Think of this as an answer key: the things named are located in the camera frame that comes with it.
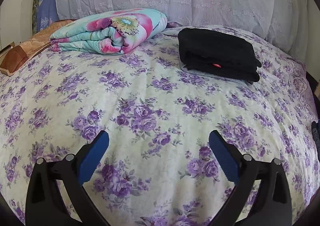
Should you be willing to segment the black pants with smiley patch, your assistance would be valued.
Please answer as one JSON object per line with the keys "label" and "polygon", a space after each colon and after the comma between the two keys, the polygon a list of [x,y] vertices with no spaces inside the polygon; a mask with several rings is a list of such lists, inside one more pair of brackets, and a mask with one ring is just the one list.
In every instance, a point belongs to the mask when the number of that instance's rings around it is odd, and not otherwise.
{"label": "black pants with smiley patch", "polygon": [[187,70],[252,83],[260,80],[257,69],[262,64],[248,41],[200,28],[184,28],[177,37],[180,61]]}

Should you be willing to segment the blue denim jeans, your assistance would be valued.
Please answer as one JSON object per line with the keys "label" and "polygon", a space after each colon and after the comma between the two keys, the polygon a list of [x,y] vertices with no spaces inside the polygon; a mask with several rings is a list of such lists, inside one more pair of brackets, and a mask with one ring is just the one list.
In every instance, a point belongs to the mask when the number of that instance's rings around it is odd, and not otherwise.
{"label": "blue denim jeans", "polygon": [[311,132],[313,136],[313,141],[315,142],[315,145],[316,145],[318,160],[320,160],[320,139],[319,139],[318,128],[319,128],[318,123],[313,121],[311,124]]}

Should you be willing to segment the purple floral bedsheet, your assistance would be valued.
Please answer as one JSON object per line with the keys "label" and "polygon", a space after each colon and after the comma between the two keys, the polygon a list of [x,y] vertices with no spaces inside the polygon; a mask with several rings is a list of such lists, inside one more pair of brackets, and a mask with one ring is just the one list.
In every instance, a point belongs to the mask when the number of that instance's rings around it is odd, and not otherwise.
{"label": "purple floral bedsheet", "polygon": [[319,188],[305,67],[247,31],[214,30],[252,44],[259,82],[185,73],[178,28],[122,56],[45,50],[1,75],[1,194],[17,217],[38,158],[61,160],[105,130],[110,145],[84,187],[111,225],[205,225],[233,188],[208,146],[217,130],[254,159],[280,159],[297,219]]}

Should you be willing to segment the grey folded garment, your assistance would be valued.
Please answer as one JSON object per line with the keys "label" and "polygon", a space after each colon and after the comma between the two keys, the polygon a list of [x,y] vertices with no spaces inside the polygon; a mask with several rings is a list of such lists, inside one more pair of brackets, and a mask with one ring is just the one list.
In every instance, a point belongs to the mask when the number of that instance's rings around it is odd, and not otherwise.
{"label": "grey folded garment", "polygon": [[238,79],[233,79],[233,78],[225,78],[225,77],[212,75],[210,73],[205,73],[205,72],[198,71],[198,70],[189,70],[189,69],[187,69],[186,65],[183,64],[182,62],[180,62],[180,69],[182,71],[184,71],[185,73],[188,73],[190,75],[197,75],[197,76],[201,76],[203,78],[204,77],[211,77],[211,78],[215,78],[217,80],[223,80],[225,82],[235,82],[237,84],[247,85],[247,86],[252,86],[254,84],[253,82],[248,82],[248,81],[245,81],[245,80],[238,80]]}

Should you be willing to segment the brown gold pillow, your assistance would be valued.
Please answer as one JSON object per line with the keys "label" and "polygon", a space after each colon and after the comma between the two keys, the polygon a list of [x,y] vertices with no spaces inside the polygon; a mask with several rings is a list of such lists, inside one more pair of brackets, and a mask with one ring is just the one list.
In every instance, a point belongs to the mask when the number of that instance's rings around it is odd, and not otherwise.
{"label": "brown gold pillow", "polygon": [[1,56],[1,73],[7,76],[14,75],[27,64],[34,56],[50,46],[50,36],[59,28],[74,22],[75,19],[60,20],[41,30],[30,39],[14,46]]}

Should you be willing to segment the folded teal pink floral blanket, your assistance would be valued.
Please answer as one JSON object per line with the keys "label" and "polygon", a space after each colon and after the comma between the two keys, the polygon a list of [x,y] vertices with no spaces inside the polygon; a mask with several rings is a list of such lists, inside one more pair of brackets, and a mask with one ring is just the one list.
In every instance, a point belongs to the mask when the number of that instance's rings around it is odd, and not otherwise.
{"label": "folded teal pink floral blanket", "polygon": [[127,54],[165,30],[167,23],[164,13],[147,8],[89,15],[55,31],[50,36],[49,49]]}

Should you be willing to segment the blue patterned pillow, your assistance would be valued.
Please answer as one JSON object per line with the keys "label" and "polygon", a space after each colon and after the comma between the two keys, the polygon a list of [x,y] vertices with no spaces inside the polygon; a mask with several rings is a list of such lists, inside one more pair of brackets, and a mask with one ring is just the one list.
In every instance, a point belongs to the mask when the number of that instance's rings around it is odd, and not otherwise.
{"label": "blue patterned pillow", "polygon": [[58,20],[56,0],[39,0],[37,7],[37,32],[49,27]]}

